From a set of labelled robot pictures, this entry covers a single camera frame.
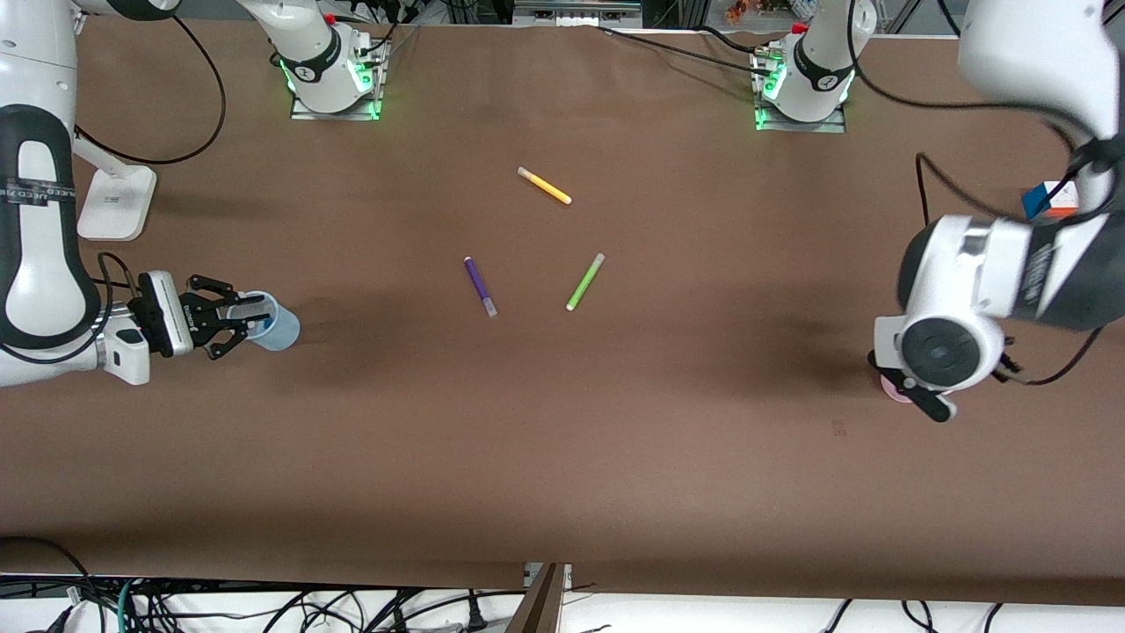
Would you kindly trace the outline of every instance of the teal cable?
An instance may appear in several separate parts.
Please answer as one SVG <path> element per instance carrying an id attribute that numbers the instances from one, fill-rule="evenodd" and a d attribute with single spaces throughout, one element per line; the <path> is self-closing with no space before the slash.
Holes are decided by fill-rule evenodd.
<path id="1" fill-rule="evenodd" d="M 133 587 L 135 580 L 125 581 L 125 587 L 122 587 L 122 595 L 117 597 L 117 633 L 125 633 L 125 600 L 129 597 L 129 587 Z"/>

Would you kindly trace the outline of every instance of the table surface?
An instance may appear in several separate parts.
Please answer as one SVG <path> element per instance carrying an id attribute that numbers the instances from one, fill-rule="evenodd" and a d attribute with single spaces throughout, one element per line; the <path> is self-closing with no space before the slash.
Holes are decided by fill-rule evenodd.
<path id="1" fill-rule="evenodd" d="M 0 392 L 0 532 L 107 573 L 512 586 L 566 560 L 602 590 L 1125 600 L 1119 328 L 1056 386 L 956 395 L 946 425 L 865 363 L 921 225 L 915 152 L 1016 209 L 1065 163 L 1033 117 L 856 87 L 845 135 L 755 132 L 736 70 L 591 28 L 423 28 L 382 120 L 290 121 L 253 22 L 191 26 L 226 128 L 159 168 L 138 239 L 83 254 L 269 290 L 302 338 L 154 359 L 142 388 Z M 104 142 L 168 156 L 209 132 L 215 87 L 174 25 L 91 19 L 80 58 Z M 972 96 L 953 42 L 864 58 L 897 91 Z M 1010 333 L 1041 376 L 1082 340 Z"/>

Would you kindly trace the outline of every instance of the yellow marker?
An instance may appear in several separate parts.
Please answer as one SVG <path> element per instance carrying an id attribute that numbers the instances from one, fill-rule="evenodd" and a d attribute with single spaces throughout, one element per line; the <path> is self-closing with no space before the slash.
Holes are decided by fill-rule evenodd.
<path id="1" fill-rule="evenodd" d="M 547 180 L 543 180 L 542 178 L 536 175 L 534 173 L 528 171 L 526 169 L 523 169 L 522 166 L 520 169 L 518 169 L 515 172 L 519 173 L 520 175 L 523 175 L 528 180 L 530 180 L 531 183 L 534 184 L 536 187 L 539 187 L 540 189 L 542 189 L 542 190 L 547 191 L 548 193 L 555 196 L 555 198 L 558 199 L 560 202 L 562 202 L 562 204 L 570 204 L 570 196 L 568 196 L 568 195 L 564 193 L 562 191 L 558 190 L 558 188 L 555 187 L 555 184 L 551 184 Z"/>

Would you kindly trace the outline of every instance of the green marker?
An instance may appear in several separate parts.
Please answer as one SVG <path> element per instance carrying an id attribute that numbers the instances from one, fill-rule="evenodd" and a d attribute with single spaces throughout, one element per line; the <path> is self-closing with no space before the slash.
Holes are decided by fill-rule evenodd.
<path id="1" fill-rule="evenodd" d="M 605 261 L 605 255 L 597 253 L 597 256 L 594 257 L 594 262 L 590 264 L 590 270 L 586 270 L 586 275 L 582 278 L 582 282 L 578 283 L 574 293 L 570 295 L 570 300 L 566 301 L 567 309 L 574 310 L 575 307 L 578 307 L 578 301 L 582 300 L 582 295 L 586 293 L 586 288 L 588 288 L 590 282 L 594 280 L 594 274 L 597 274 L 597 269 L 602 266 L 603 261 Z"/>

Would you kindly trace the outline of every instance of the brown tabletop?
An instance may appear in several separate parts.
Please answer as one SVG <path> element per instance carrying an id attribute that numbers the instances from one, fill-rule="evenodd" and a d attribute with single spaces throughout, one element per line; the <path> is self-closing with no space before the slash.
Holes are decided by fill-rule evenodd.
<path id="1" fill-rule="evenodd" d="M 1065 162 L 1033 117 L 856 87 L 843 136 L 755 132 L 736 70 L 591 28 L 423 28 L 382 120 L 290 121 L 255 24 L 191 26 L 226 128 L 159 168 L 138 239 L 84 255 L 269 290 L 302 338 L 154 358 L 141 388 L 0 391 L 0 532 L 106 573 L 512 586 L 565 560 L 601 590 L 1125 603 L 1119 328 L 1056 386 L 956 395 L 946 425 L 865 364 L 921 225 L 915 152 L 1015 209 Z M 215 88 L 171 22 L 91 19 L 80 55 L 101 141 L 206 137 Z M 953 42 L 864 58 L 897 91 L 971 97 Z M 1082 340 L 1009 332 L 1037 376 Z"/>

